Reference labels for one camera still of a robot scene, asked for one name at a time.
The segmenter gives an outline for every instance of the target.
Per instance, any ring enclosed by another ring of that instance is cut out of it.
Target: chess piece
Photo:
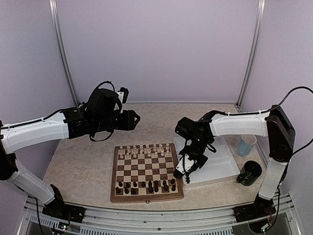
[[[168,191],[168,188],[169,188],[169,187],[168,187],[167,184],[165,184],[164,187],[163,187],[164,191]]]

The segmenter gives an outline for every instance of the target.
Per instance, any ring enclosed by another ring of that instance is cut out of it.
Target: beige tabletop
[[[110,202],[114,147],[140,143],[173,142],[177,122],[182,117],[198,120],[210,110],[237,112],[226,104],[125,104],[141,117],[134,131],[115,131],[104,142],[91,142],[88,136],[60,142],[47,169],[44,181],[52,183],[67,202],[103,208],[129,210],[191,210],[230,206],[254,200],[264,178],[264,167],[254,148],[246,157],[236,154],[238,136],[225,137],[239,170],[248,160],[257,161],[263,168],[262,176],[251,186],[228,180],[201,187],[184,189],[184,199],[169,202],[113,204]],[[97,133],[97,139],[105,138]]]

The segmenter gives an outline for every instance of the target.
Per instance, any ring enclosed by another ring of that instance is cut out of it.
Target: black mug
[[[245,186],[252,185],[262,174],[260,164],[255,161],[247,161],[237,177],[237,182]]]

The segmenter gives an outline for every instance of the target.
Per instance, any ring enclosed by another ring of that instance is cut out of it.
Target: wall
[[[0,119],[14,123],[72,106],[47,0],[0,0]],[[57,142],[18,151],[43,177]],[[0,182],[0,233],[12,235],[26,194]]]
[[[137,102],[237,101],[258,0],[63,0],[62,36],[80,101],[101,81]]]
[[[296,86],[313,88],[313,2],[266,2],[264,22],[244,111],[266,109],[279,103]],[[313,137],[313,96],[295,91],[282,105],[296,130],[294,149]],[[268,154],[267,139],[260,144]],[[290,192],[305,235],[313,224],[313,145],[293,156],[282,189]]]

